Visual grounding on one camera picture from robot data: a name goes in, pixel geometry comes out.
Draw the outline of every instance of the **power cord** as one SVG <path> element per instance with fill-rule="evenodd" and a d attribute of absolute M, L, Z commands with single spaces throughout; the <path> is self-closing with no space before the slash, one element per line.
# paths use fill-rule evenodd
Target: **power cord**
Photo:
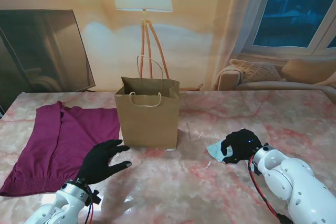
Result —
<path fill-rule="evenodd" d="M 251 163 L 252 163 L 252 160 L 254 158 L 254 155 L 252 155 L 248 161 L 248 165 L 247 165 L 247 168 L 248 168 L 248 172 L 250 174 L 250 177 L 252 179 L 252 182 L 257 190 L 257 192 L 259 193 L 259 195 L 261 196 L 262 200 L 266 203 L 268 209 L 271 211 L 271 213 L 280 221 L 281 224 L 293 224 L 293 221 L 291 219 L 289 219 L 287 216 L 285 215 L 281 215 L 279 213 L 277 213 L 274 208 L 271 206 L 271 204 L 268 202 L 268 200 L 266 199 L 265 195 L 263 194 L 263 192 L 260 190 L 260 187 L 258 186 L 257 184 L 257 181 L 253 175 L 253 172 L 251 170 Z"/>
<path fill-rule="evenodd" d="M 85 220 L 85 224 L 88 223 L 88 219 L 89 219 L 89 216 L 90 216 L 90 211 L 91 211 L 91 208 L 92 208 L 92 213 L 91 213 L 91 218 L 90 218 L 90 224 L 92 222 L 92 217 L 93 217 L 93 202 L 92 202 L 92 191 L 90 189 L 90 187 L 88 185 L 85 186 L 89 192 L 89 198 L 90 198 L 90 205 L 89 205 L 89 211 L 88 211 L 88 215 L 86 216 L 86 220 Z"/>

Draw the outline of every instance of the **bag handle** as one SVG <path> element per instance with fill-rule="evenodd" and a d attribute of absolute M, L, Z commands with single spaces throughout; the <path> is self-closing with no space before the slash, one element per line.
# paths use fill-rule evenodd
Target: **bag handle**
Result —
<path fill-rule="evenodd" d="M 134 106 L 138 106 L 138 107 L 149 107 L 149 108 L 153 108 L 153 107 L 157 107 L 160 105 L 161 103 L 161 93 L 159 92 L 158 93 L 158 96 L 160 97 L 159 99 L 159 102 L 156 104 L 156 105 L 136 105 L 133 101 L 132 101 L 132 97 L 131 95 L 135 95 L 135 92 L 131 92 L 130 95 L 129 95 L 129 98 L 130 98 L 130 102 L 134 105 Z"/>
<path fill-rule="evenodd" d="M 147 58 L 147 59 L 149 59 L 149 60 L 152 60 L 152 61 L 154 61 L 157 65 L 158 65 L 158 67 L 161 69 L 161 82 L 162 82 L 162 85 L 163 85 L 163 70 L 162 70 L 162 68 L 161 68 L 161 66 L 160 66 L 160 64 L 159 63 L 157 63 L 155 60 L 153 60 L 152 58 L 149 58 L 149 57 L 147 57 L 147 56 L 145 56 L 145 55 L 138 55 L 137 56 L 137 63 L 136 63 L 136 67 L 138 68 L 138 73 L 139 73 L 139 77 L 140 77 L 140 81 L 142 81 L 142 77 L 141 77 L 141 74 L 140 74 L 140 69 L 139 69 L 139 57 L 145 57 L 145 58 Z"/>

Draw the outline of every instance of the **purple shirt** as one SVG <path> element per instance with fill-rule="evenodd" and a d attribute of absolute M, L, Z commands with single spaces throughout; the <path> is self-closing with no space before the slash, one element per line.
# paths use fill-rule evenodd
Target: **purple shirt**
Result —
<path fill-rule="evenodd" d="M 116 109 L 63 107 L 61 102 L 36 110 L 33 132 L 0 196 L 27 196 L 57 191 L 74 179 L 96 144 L 119 138 Z"/>

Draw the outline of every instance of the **pink marble surface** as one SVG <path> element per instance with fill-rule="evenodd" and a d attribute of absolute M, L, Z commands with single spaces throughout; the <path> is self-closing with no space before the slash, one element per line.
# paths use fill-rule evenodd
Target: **pink marble surface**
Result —
<path fill-rule="evenodd" d="M 34 126 L 36 109 L 62 101 L 66 106 L 114 108 L 113 93 L 21 94 L 0 120 L 0 184 Z M 206 146 L 245 127 L 289 156 L 303 159 L 336 195 L 336 107 L 320 91 L 209 91 L 181 93 L 178 147 L 175 151 L 132 148 L 113 163 L 133 166 L 92 186 L 102 202 L 93 223 L 267 224 L 278 223 L 250 181 L 246 164 L 223 165 Z M 257 178 L 275 209 L 286 203 Z M 24 223 L 54 194 L 0 197 L 0 223 Z M 80 212 L 84 223 L 87 208 Z"/>

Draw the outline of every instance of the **black gloved hand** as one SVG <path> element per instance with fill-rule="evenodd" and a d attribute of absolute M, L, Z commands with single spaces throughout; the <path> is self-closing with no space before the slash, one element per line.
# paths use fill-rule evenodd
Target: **black gloved hand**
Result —
<path fill-rule="evenodd" d="M 233 155 L 231 157 L 224 157 L 225 163 L 237 164 L 240 160 L 249 160 L 257 148 L 261 148 L 259 138 L 247 129 L 234 131 L 227 135 L 225 140 L 222 141 L 221 151 L 226 155 L 226 148 L 231 146 Z"/>
<path fill-rule="evenodd" d="M 109 166 L 109 159 L 114 157 L 116 153 L 130 149 L 125 145 L 118 146 L 121 143 L 122 140 L 108 140 L 95 145 L 84 158 L 76 179 L 83 178 L 88 185 L 96 184 L 130 167 L 132 165 L 130 161 Z"/>

